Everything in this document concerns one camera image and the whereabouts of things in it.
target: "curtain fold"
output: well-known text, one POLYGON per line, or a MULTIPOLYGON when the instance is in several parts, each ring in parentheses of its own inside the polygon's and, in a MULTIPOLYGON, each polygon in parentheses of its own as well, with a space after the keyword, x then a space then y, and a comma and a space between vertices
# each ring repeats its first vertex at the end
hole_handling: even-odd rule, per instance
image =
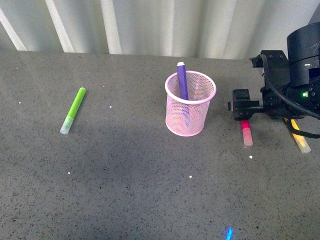
POLYGON ((287 53, 320 0, 0 0, 0 49, 244 59, 287 53))

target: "pen holder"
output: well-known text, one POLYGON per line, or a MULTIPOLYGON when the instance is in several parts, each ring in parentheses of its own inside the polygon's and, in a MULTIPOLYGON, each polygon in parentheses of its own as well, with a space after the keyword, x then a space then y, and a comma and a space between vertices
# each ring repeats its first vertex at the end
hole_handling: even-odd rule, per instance
POLYGON ((177 73, 165 81, 165 123, 174 134, 190 137, 204 128, 210 100, 215 96, 217 87, 210 77, 196 71, 186 71, 186 83, 189 100, 180 98, 177 73))

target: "speckled table surface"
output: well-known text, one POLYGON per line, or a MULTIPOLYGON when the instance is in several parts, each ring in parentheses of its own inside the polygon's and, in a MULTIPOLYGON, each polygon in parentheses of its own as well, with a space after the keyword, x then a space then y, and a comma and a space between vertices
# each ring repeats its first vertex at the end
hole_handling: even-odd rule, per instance
MULTIPOLYGON (((250 120, 232 90, 261 98, 247 60, 0 51, 0 239, 315 240, 320 140, 302 154, 281 121, 250 120), (217 85, 193 137, 165 124, 177 62, 217 85), (68 135, 60 127, 87 90, 68 135)), ((317 120, 300 128, 320 132, 317 120)))

